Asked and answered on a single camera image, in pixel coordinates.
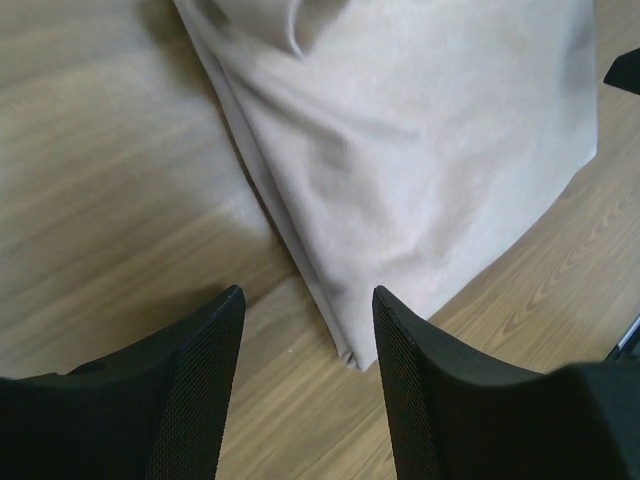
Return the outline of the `beige t shirt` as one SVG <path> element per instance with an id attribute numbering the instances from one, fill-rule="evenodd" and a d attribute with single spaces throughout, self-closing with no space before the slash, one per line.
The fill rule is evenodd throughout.
<path id="1" fill-rule="evenodd" d="M 342 360 L 372 293 L 429 318 L 597 151 L 589 1 L 180 1 Z"/>

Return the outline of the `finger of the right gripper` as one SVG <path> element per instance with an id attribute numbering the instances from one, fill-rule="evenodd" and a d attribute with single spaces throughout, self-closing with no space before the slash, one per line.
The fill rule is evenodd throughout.
<path id="1" fill-rule="evenodd" d="M 617 57 L 607 71 L 604 83 L 611 87 L 640 94 L 640 49 Z"/>

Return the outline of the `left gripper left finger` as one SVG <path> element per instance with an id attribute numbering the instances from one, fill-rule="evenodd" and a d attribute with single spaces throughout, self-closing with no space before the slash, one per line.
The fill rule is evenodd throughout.
<path id="1" fill-rule="evenodd" d="M 1 382 L 5 479 L 212 479 L 243 333 L 231 286 L 66 374 Z"/>

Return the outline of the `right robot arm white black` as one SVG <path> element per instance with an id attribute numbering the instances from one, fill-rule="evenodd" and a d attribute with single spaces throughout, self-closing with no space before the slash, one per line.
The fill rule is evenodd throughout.
<path id="1" fill-rule="evenodd" d="M 640 50 L 617 57 L 606 73 L 604 83 L 635 95 L 640 92 Z M 639 317 L 632 322 L 618 343 L 609 352 L 606 361 L 639 359 Z"/>

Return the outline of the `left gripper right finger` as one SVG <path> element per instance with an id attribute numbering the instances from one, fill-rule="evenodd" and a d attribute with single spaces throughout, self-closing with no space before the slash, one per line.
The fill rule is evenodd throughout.
<path id="1" fill-rule="evenodd" d="M 639 359 L 540 374 L 487 355 L 373 294 L 401 479 L 635 479 Z"/>

